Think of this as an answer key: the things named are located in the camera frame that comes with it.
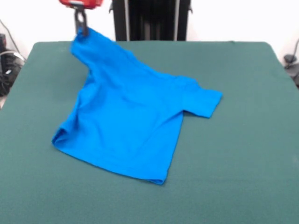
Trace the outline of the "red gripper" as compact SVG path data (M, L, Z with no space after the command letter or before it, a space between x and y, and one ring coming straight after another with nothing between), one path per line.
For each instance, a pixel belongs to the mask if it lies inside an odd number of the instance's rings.
M88 35L87 16L85 9L95 9L100 7L103 0L59 0L59 2L67 7L76 8L74 13L75 20L75 33L77 34L80 29L84 36ZM83 21L81 22L79 16L82 15Z

